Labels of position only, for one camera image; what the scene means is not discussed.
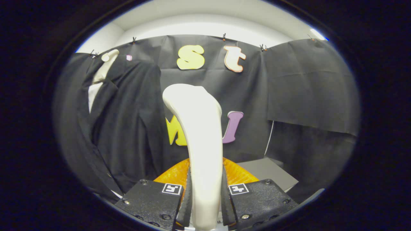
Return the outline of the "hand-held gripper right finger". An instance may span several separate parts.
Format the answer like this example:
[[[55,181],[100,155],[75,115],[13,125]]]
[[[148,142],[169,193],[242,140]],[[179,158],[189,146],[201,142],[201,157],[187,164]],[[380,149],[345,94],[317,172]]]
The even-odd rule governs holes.
[[[295,208],[287,192],[298,180],[270,158],[234,163],[223,159],[221,223],[250,230]]]

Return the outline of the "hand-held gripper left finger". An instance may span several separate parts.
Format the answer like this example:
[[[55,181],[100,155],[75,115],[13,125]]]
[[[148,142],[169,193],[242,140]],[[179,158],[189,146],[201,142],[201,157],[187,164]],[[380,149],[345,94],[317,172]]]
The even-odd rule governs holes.
[[[177,163],[155,180],[139,180],[116,206],[168,231],[189,227],[192,208],[189,159]]]

